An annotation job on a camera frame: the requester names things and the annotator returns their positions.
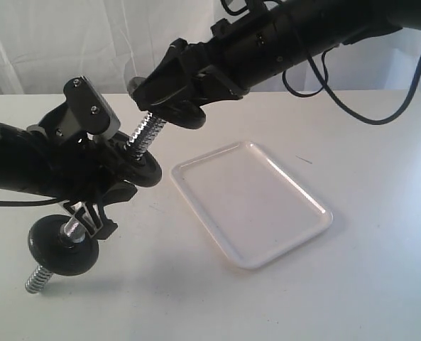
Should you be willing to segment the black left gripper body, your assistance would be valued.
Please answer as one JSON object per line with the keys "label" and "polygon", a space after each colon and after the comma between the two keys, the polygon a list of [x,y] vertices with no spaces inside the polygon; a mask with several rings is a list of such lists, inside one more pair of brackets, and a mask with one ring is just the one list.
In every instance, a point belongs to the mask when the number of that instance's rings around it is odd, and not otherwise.
{"label": "black left gripper body", "polygon": [[56,178],[53,184],[63,191],[59,196],[64,200],[95,203],[99,179],[120,179],[110,169],[108,139],[84,131],[67,104],[48,112],[28,131],[45,143]]}

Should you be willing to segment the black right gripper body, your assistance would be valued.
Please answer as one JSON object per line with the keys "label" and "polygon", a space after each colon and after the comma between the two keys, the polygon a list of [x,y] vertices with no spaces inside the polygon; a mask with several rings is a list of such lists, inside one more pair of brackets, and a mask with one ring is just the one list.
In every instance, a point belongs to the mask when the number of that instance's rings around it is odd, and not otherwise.
{"label": "black right gripper body", "polygon": [[288,49],[275,19],[222,19],[212,26],[206,43],[178,39],[168,52],[170,88],[177,102],[220,102],[237,100],[249,90],[284,71]]}

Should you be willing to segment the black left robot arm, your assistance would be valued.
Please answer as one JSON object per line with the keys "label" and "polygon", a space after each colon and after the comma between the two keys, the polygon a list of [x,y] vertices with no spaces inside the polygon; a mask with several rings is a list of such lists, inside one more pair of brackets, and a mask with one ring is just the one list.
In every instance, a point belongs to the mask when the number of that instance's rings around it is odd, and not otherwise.
{"label": "black left robot arm", "polygon": [[105,207],[138,192],[124,173],[130,165],[121,156],[119,127],[114,113],[98,104],[62,103],[27,129],[0,122],[0,189],[42,197],[0,207],[59,204],[89,236],[107,239],[116,224]]}

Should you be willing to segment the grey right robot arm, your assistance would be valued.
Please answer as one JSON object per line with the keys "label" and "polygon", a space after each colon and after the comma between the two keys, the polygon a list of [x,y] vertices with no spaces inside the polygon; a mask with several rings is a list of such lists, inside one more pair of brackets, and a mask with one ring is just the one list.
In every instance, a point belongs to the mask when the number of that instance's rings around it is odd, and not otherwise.
{"label": "grey right robot arm", "polygon": [[272,8],[257,1],[235,21],[217,21],[206,42],[173,41],[129,93],[149,112],[238,100],[308,56],[403,28],[421,30],[421,1],[284,1]]}

